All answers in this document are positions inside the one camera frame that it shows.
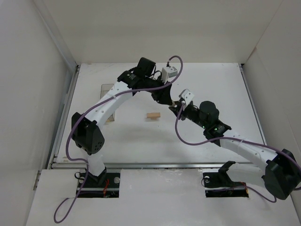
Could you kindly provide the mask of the long rectangular wood block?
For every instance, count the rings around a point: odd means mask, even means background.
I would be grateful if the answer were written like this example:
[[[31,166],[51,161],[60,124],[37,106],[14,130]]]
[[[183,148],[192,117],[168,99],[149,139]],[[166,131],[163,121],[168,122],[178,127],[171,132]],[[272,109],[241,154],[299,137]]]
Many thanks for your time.
[[[161,114],[160,113],[147,113],[146,118],[151,119],[151,118],[160,118]]]

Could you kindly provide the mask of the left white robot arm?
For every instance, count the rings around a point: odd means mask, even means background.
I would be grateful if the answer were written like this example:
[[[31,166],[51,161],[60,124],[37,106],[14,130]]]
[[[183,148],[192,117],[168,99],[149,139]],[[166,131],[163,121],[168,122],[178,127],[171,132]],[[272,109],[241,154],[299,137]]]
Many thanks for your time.
[[[113,87],[100,101],[86,110],[85,113],[75,113],[71,118],[71,134],[69,140],[82,149],[87,164],[86,177],[100,186],[106,178],[106,167],[100,153],[105,139],[101,128],[108,118],[127,100],[137,92],[146,91],[153,100],[162,105],[172,105],[170,90],[172,83],[178,78],[180,70],[167,64],[154,79],[156,63],[142,57],[138,65],[124,71],[114,83]]]

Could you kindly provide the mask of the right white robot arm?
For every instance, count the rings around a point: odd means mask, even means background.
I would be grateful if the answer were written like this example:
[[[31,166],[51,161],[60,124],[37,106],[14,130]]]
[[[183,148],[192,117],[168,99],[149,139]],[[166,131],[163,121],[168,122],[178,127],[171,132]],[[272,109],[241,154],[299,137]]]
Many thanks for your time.
[[[169,107],[176,119],[188,119],[203,128],[206,142],[211,142],[242,156],[251,165],[227,161],[219,169],[203,172],[204,187],[211,192],[242,189],[248,184],[266,188],[275,199],[285,200],[301,189],[301,168],[294,155],[286,150],[251,142],[219,120],[219,110],[210,101],[199,107],[177,101]]]

